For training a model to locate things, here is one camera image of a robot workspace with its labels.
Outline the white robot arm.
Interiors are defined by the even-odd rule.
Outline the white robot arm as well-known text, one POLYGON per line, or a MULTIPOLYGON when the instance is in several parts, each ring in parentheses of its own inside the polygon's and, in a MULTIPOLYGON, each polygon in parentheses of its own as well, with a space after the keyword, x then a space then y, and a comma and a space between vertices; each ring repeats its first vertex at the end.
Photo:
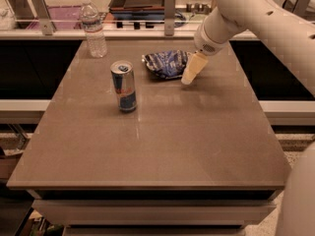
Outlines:
MULTIPOLYGON (((252 31, 315 95, 315 26, 273 0, 217 0, 194 35, 181 82, 189 85, 235 35, 252 31)), ((286 181, 276 236, 315 236, 315 143, 294 164, 286 181)))

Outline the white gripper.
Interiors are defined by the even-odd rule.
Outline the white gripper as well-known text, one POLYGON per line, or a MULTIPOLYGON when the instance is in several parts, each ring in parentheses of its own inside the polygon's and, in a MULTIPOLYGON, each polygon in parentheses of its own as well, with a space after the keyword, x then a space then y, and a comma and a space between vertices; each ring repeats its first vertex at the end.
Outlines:
POLYGON ((190 85, 208 64, 207 56, 220 52, 228 41, 239 33, 241 33, 241 26, 226 19, 219 9, 215 8, 198 26, 194 34, 194 42, 198 52, 189 56, 181 83, 190 85))

